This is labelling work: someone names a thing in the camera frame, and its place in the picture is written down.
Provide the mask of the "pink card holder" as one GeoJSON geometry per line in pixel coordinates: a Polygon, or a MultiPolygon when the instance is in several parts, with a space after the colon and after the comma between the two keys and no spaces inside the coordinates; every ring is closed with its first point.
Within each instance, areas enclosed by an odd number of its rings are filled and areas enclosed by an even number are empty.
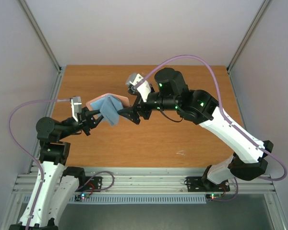
{"type": "Polygon", "coordinates": [[[120,117],[118,111],[129,107],[130,101],[128,97],[106,93],[86,102],[85,105],[90,111],[99,110],[94,118],[103,116],[101,122],[108,122],[111,126],[116,126],[120,117]]]}

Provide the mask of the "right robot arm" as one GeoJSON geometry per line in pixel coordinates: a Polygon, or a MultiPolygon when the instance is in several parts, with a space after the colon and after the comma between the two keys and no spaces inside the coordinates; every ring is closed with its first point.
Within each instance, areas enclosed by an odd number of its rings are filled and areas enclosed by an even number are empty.
{"type": "Polygon", "coordinates": [[[233,177],[251,181],[265,173],[268,166],[265,152],[272,151],[271,141],[261,141],[249,134],[220,110],[218,100],[208,92],[190,90],[179,71],[163,68],[154,79],[159,88],[157,92],[140,74],[132,74],[126,84],[129,93],[137,98],[132,106],[120,109],[118,114],[139,124],[140,118],[148,120],[153,110],[176,111],[182,119],[201,126],[227,144],[234,153],[206,168],[199,183],[204,190],[213,190],[233,177]]]}

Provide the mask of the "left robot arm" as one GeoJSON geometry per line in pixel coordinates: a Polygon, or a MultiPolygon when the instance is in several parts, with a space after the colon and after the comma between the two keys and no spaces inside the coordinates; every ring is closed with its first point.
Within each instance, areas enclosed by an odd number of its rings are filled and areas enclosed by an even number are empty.
{"type": "Polygon", "coordinates": [[[76,117],[61,122],[43,117],[36,124],[40,142],[39,167],[36,183],[26,210],[19,223],[11,230],[56,230],[60,218],[75,191],[86,188],[84,168],[66,167],[70,143],[61,139],[83,131],[87,136],[97,127],[101,118],[95,119],[96,110],[82,108],[76,117]]]}

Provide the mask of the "left circuit board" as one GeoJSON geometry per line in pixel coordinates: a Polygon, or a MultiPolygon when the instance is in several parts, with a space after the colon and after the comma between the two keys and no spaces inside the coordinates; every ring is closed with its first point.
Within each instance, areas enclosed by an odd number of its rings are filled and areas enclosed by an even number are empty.
{"type": "Polygon", "coordinates": [[[86,200],[90,197],[89,194],[80,194],[80,195],[75,195],[74,196],[74,201],[75,202],[82,202],[83,200],[86,200]]]}

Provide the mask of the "circuit board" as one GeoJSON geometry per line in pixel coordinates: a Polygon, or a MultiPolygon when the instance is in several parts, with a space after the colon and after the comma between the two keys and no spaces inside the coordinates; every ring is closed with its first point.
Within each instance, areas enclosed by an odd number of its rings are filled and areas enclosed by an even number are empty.
{"type": "Polygon", "coordinates": [[[75,202],[82,202],[83,200],[86,200],[90,197],[89,194],[80,194],[80,195],[75,195],[74,196],[74,201],[75,202]]]}
{"type": "Polygon", "coordinates": [[[211,194],[206,194],[206,199],[207,200],[219,200],[219,199],[222,199],[224,196],[225,196],[225,193],[222,193],[222,194],[211,193],[211,194]]]}

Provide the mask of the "right circuit board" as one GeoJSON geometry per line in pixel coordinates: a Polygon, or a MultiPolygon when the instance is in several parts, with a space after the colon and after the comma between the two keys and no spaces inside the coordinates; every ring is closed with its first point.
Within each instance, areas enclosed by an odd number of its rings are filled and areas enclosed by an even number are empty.
{"type": "Polygon", "coordinates": [[[207,200],[219,200],[219,199],[222,199],[224,196],[225,196],[225,193],[222,193],[222,194],[211,193],[211,194],[206,194],[206,199],[207,200]]]}

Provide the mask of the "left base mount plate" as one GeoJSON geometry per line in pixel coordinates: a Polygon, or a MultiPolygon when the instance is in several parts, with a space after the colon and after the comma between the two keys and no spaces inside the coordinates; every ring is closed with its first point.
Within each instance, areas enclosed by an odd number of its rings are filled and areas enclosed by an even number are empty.
{"type": "Polygon", "coordinates": [[[101,176],[93,177],[86,185],[78,188],[76,192],[91,191],[92,189],[98,191],[102,187],[102,179],[101,176]]]}

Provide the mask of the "base mount plate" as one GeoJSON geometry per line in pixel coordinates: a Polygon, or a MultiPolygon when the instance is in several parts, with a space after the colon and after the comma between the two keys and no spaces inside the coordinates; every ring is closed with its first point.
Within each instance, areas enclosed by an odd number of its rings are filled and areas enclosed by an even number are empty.
{"type": "Polygon", "coordinates": [[[91,191],[92,189],[98,191],[102,187],[102,179],[101,176],[93,177],[86,185],[78,188],[76,192],[91,191]]]}
{"type": "Polygon", "coordinates": [[[184,185],[187,186],[188,192],[229,192],[230,186],[228,180],[221,184],[214,184],[200,176],[188,176],[184,180],[184,185]]]}

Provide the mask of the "aluminium rail frame front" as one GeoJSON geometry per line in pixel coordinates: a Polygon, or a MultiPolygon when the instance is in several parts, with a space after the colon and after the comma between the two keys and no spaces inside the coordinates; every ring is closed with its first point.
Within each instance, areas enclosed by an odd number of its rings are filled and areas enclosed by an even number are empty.
{"type": "MultiPolygon", "coordinates": [[[[29,174],[19,174],[12,193],[30,194],[34,188],[37,166],[32,166],[29,174]]],[[[114,185],[101,194],[186,194],[184,181],[187,176],[202,176],[205,168],[145,168],[145,167],[84,167],[85,174],[92,176],[101,171],[114,174],[114,185]]],[[[112,177],[106,173],[102,188],[108,187],[112,177]]],[[[241,194],[275,194],[272,182],[262,179],[243,181],[237,179],[239,195],[241,194]]]]}

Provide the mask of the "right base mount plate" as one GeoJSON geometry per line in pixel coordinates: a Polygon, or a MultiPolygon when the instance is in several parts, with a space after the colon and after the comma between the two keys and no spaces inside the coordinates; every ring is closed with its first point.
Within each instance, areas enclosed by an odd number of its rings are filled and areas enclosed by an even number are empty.
{"type": "Polygon", "coordinates": [[[221,184],[214,184],[200,176],[188,176],[184,180],[184,185],[187,186],[188,192],[229,192],[230,186],[228,180],[221,184]]]}

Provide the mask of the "left aluminium corner post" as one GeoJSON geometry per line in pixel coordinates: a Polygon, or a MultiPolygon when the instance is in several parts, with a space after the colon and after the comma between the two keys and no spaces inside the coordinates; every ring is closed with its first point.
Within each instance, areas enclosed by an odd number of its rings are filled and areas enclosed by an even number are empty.
{"type": "Polygon", "coordinates": [[[38,25],[37,20],[35,19],[27,1],[25,0],[18,0],[17,1],[23,10],[25,16],[27,17],[29,23],[31,24],[34,32],[36,33],[39,41],[41,42],[42,46],[44,47],[48,57],[50,58],[54,68],[56,69],[57,73],[60,73],[62,67],[60,66],[59,62],[57,61],[52,49],[50,48],[50,45],[48,44],[40,26],[38,25]]]}

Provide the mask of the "aluminium corner post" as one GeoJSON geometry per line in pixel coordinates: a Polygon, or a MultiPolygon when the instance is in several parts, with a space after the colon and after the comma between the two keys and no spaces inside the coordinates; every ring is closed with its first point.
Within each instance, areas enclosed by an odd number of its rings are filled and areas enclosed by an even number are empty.
{"type": "Polygon", "coordinates": [[[238,48],[236,49],[231,61],[227,66],[228,74],[231,73],[232,69],[234,68],[235,64],[237,63],[239,57],[243,53],[245,47],[247,46],[248,42],[250,41],[253,33],[255,32],[256,28],[258,27],[260,21],[264,17],[266,11],[268,10],[269,6],[271,5],[272,0],[263,0],[261,5],[259,6],[255,16],[253,17],[249,27],[246,30],[238,48]]]}
{"type": "Polygon", "coordinates": [[[59,62],[57,61],[52,49],[50,48],[50,45],[48,44],[40,26],[38,25],[37,20],[35,19],[27,1],[25,0],[18,0],[17,1],[23,10],[25,16],[27,17],[29,23],[31,24],[34,32],[36,33],[39,41],[41,42],[42,46],[44,47],[48,57],[50,58],[54,68],[56,69],[57,73],[60,73],[62,67],[60,66],[59,62]]]}

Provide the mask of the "right aluminium corner post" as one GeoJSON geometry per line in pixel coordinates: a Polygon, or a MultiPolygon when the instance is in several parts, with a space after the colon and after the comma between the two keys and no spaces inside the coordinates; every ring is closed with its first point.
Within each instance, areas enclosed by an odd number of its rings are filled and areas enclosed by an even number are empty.
{"type": "Polygon", "coordinates": [[[243,53],[245,47],[247,46],[248,42],[250,41],[253,33],[255,32],[256,28],[258,27],[260,21],[264,17],[266,11],[268,10],[269,6],[271,5],[272,0],[263,0],[261,5],[259,6],[255,16],[253,17],[249,27],[246,30],[238,48],[236,49],[231,61],[227,66],[228,74],[231,73],[232,69],[234,68],[235,64],[237,63],[239,57],[243,53]]]}

